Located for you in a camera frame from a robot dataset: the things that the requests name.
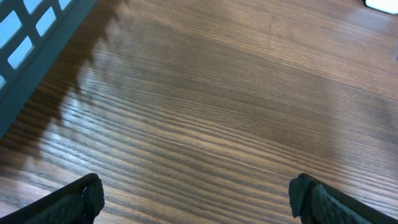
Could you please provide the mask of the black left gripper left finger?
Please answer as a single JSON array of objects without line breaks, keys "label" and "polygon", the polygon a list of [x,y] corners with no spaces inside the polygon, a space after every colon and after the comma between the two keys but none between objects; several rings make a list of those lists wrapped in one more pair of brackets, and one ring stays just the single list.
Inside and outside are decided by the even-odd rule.
[{"label": "black left gripper left finger", "polygon": [[1,224],[93,224],[104,208],[99,176],[90,173],[1,218]]}]

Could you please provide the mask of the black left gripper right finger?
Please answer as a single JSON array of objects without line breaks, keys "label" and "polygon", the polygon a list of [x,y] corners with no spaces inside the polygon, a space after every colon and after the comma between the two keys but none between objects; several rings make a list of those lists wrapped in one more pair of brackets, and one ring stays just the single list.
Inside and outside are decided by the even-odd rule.
[{"label": "black left gripper right finger", "polygon": [[397,224],[397,219],[305,173],[290,181],[289,202],[293,217],[303,224]]}]

